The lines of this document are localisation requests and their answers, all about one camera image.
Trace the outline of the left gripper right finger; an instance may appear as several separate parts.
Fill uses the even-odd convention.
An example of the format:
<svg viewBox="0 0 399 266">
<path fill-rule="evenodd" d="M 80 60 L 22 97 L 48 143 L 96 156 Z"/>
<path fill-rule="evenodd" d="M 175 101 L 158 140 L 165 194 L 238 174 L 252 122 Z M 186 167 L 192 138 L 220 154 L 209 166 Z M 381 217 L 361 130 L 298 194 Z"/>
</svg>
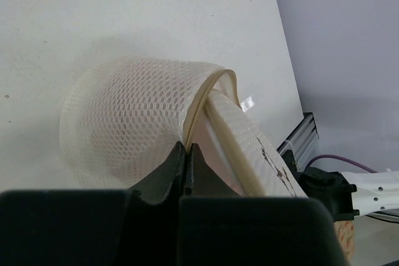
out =
<svg viewBox="0 0 399 266">
<path fill-rule="evenodd" d="M 185 196 L 180 265 L 348 265 L 327 209 L 303 197 Z"/>
</svg>

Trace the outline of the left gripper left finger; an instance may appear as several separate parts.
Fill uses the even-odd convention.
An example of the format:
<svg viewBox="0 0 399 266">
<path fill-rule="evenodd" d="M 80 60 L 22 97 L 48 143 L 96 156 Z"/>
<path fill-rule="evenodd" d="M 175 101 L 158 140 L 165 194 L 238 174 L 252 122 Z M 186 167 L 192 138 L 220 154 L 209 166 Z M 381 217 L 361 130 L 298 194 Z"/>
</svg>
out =
<svg viewBox="0 0 399 266">
<path fill-rule="evenodd" d="M 1 194 L 2 265 L 175 265 L 185 148 L 128 189 Z"/>
</svg>

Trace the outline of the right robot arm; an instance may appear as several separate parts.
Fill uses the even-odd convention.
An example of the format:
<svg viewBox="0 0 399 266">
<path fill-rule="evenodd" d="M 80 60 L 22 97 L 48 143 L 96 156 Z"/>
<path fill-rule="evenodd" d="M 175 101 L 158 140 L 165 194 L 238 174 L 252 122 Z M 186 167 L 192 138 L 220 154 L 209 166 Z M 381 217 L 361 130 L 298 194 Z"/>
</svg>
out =
<svg viewBox="0 0 399 266">
<path fill-rule="evenodd" d="M 398 172 L 326 172 L 310 167 L 298 183 L 304 192 L 327 208 L 334 221 L 398 209 Z"/>
</svg>

